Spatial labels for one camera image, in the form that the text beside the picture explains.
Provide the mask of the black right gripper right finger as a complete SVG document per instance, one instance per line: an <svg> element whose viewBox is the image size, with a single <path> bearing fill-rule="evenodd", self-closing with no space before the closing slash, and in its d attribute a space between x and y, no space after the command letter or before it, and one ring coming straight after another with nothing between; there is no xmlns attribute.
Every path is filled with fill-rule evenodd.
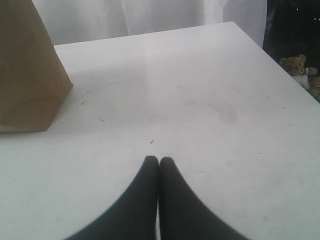
<svg viewBox="0 0 320 240"><path fill-rule="evenodd" d="M246 239L203 204L170 157L159 164L158 208L162 240Z"/></svg>

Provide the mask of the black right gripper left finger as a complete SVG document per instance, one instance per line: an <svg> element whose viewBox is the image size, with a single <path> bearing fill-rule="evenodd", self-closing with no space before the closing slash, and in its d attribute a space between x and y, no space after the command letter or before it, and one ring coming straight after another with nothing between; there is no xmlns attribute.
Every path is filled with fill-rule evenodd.
<svg viewBox="0 0 320 240"><path fill-rule="evenodd" d="M159 161L146 156L118 200L69 240L155 240Z"/></svg>

